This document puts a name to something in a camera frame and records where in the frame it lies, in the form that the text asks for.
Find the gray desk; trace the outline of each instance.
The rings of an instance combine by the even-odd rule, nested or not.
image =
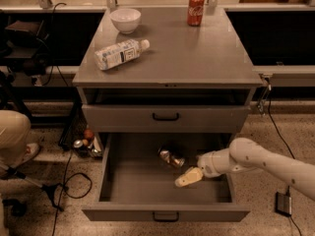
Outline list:
[[[229,176],[187,189],[173,181],[196,153],[223,148],[240,131],[261,80],[222,8],[207,11],[200,28],[187,26],[186,8],[139,10],[141,24],[129,35],[106,11],[73,81],[90,127],[108,134],[99,197],[83,211],[90,220],[239,221],[249,209],[235,203]],[[148,39],[150,50],[99,70],[94,52],[129,38]],[[187,158],[181,169],[157,157],[169,140]]]

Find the bowl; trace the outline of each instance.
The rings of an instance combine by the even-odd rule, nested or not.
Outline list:
[[[114,26],[125,34],[133,32],[141,20],[141,13],[135,9],[118,9],[109,16]]]

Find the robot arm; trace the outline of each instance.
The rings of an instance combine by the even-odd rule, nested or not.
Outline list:
[[[205,153],[197,164],[176,179],[176,186],[192,184],[203,176],[212,178],[260,168],[315,201],[314,165],[270,152],[249,139],[238,138],[229,148]]]

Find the drawer handle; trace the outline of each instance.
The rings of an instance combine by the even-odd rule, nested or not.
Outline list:
[[[176,113],[175,116],[173,117],[158,117],[155,113],[153,113],[152,118],[154,118],[154,120],[156,121],[172,122],[172,121],[177,121],[179,119],[179,113]]]
[[[171,219],[157,218],[157,216],[158,216],[158,213],[153,212],[153,219],[155,222],[177,222],[179,219],[179,212],[177,211],[175,218],[171,218]]]

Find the closed drawer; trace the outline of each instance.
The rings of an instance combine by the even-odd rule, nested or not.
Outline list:
[[[161,160],[162,145],[180,151],[185,164],[177,169]],[[99,197],[83,212],[93,221],[240,221],[249,209],[234,202],[229,176],[174,185],[197,154],[220,148],[216,134],[110,134]]]
[[[248,106],[84,105],[86,119],[97,132],[237,133]]]

